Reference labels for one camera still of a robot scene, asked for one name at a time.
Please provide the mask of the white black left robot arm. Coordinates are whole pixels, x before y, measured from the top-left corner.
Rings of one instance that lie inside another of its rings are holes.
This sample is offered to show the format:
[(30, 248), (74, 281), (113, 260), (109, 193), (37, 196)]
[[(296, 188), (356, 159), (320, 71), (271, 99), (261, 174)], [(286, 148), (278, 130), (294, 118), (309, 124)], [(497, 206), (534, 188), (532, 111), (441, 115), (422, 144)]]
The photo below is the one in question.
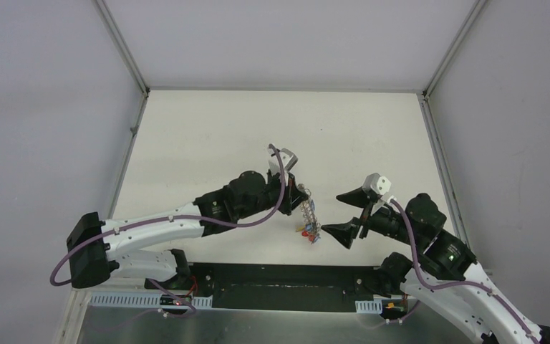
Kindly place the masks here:
[(111, 277), (144, 278), (181, 290), (190, 279), (184, 260), (177, 254), (151, 253), (147, 247), (241, 228), (242, 219), (263, 211), (289, 216), (308, 198), (290, 173), (245, 171), (223, 188), (161, 214), (101, 220), (97, 212), (87, 213), (67, 237), (69, 283), (84, 289)]

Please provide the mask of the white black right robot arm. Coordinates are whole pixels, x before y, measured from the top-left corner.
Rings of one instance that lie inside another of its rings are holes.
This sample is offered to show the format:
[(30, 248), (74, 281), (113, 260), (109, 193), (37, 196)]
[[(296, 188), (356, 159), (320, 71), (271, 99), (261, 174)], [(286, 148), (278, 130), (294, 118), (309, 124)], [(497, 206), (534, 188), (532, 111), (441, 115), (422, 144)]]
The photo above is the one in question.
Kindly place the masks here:
[(322, 230), (349, 249), (357, 238), (376, 232), (410, 247), (393, 252), (365, 278), (363, 289), (383, 297), (410, 296), (457, 327), (473, 343), (550, 343), (550, 327), (522, 315), (486, 274), (476, 255), (446, 231), (445, 215), (426, 193), (377, 205), (377, 197), (357, 188), (337, 200), (362, 209), (359, 217)]

